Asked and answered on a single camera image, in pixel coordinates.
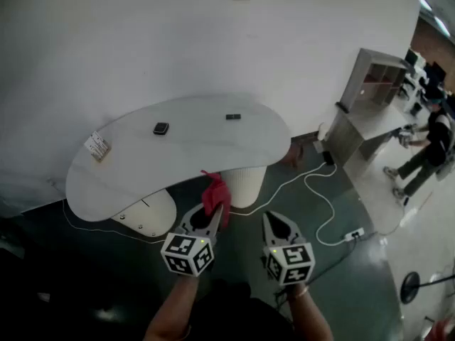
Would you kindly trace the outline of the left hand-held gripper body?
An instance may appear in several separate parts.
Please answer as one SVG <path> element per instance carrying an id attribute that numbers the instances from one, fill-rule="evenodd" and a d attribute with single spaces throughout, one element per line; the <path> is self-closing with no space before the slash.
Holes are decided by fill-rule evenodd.
<path id="1" fill-rule="evenodd" d="M 199 277 L 215 259 L 217 230 L 190 229 L 183 225 L 167 234 L 161 256 L 172 273 Z"/>

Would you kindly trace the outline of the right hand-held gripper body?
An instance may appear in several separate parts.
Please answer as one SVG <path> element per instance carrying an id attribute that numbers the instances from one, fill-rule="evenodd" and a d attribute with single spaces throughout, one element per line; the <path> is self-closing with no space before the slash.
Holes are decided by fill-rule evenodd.
<path id="1" fill-rule="evenodd" d="M 312 245 L 305 238 L 292 241 L 263 238 L 262 264 L 270 279 L 280 286 L 309 280 L 316 266 Z"/>

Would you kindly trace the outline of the red cloth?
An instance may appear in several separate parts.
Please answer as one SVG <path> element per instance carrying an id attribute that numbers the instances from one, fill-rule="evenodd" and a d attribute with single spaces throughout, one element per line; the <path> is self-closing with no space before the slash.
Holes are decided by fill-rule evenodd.
<path id="1" fill-rule="evenodd" d="M 212 183 L 203 191 L 201 197 L 205 215 L 211 215 L 216 211 L 218 205 L 222 205 L 223 211 L 220 219 L 220 228 L 225 229 L 230 216 L 232 200 L 230 190 L 219 173 L 208 173 L 205 170 L 202 170 L 201 173 L 212 180 Z"/>

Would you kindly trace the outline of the person's left forearm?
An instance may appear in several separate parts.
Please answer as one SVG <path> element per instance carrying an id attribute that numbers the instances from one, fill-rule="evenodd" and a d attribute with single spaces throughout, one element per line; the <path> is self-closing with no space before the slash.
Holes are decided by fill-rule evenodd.
<path id="1" fill-rule="evenodd" d="M 189 332 L 189 320 L 196 299 L 199 278 L 179 276 L 155 316 L 143 341 L 181 341 Z"/>

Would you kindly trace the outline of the person's right forearm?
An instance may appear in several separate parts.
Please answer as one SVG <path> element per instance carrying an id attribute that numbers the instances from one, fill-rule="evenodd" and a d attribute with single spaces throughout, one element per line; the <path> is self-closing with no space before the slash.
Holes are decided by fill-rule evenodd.
<path id="1" fill-rule="evenodd" d="M 296 283 L 286 287 L 294 332 L 301 341 L 334 341 L 331 328 L 315 304 L 309 287 Z"/>

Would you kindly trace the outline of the white kidney-shaped table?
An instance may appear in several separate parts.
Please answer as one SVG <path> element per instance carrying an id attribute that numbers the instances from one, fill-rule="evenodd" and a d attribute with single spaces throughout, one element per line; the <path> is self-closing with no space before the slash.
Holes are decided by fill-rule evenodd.
<path id="1" fill-rule="evenodd" d="M 226 120 L 240 114 L 240 120 Z M 153 134 L 169 123 L 164 136 Z M 168 188 L 202 175 L 260 168 L 280 161 L 289 127 L 269 107 L 232 95 L 159 102 L 110 122 L 98 134 L 111 146 L 100 163 L 83 146 L 66 178 L 68 206 L 80 219 L 113 219 L 145 237 L 167 233 L 176 221 Z"/>

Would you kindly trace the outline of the person's black clothing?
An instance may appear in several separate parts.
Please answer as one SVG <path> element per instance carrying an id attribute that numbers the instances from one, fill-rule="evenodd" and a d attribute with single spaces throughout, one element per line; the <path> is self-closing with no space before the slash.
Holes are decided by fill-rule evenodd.
<path id="1" fill-rule="evenodd" d="M 251 296 L 246 282 L 217 280 L 191 316 L 193 341 L 295 341 L 293 327 L 272 306 Z"/>

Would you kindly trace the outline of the grey wooden shelf unit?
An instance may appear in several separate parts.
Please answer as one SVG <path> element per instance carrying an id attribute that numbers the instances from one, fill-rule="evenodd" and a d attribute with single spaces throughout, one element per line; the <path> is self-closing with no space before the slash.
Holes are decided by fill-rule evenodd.
<path id="1" fill-rule="evenodd" d="M 402 58 L 359 50 L 326 137 L 328 150 L 339 165 L 347 164 L 354 154 L 369 161 L 394 131 L 408 124 L 392 102 L 409 69 Z"/>

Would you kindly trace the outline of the black floor stand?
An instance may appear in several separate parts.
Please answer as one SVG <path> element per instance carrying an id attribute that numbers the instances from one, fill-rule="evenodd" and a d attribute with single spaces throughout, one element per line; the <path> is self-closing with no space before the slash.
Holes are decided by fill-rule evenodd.
<path id="1" fill-rule="evenodd" d="M 420 288 L 437 285 L 451 280 L 455 280 L 455 274 L 437 279 L 435 281 L 422 283 L 420 276 L 416 271 L 409 272 L 405 276 L 400 287 L 400 301 L 402 304 L 409 304 L 416 298 Z"/>

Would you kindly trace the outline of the background office desks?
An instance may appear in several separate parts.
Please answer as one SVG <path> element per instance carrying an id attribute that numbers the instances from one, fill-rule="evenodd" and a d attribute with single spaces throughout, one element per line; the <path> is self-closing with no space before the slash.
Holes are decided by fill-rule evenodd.
<path id="1" fill-rule="evenodd" d="M 439 64 L 429 64 L 412 49 L 407 51 L 405 62 L 409 71 L 399 89 L 399 96 L 406 99 L 405 112 L 416 117 L 433 99 L 449 100 L 449 108 L 455 109 L 455 92 L 444 88 L 446 72 Z"/>

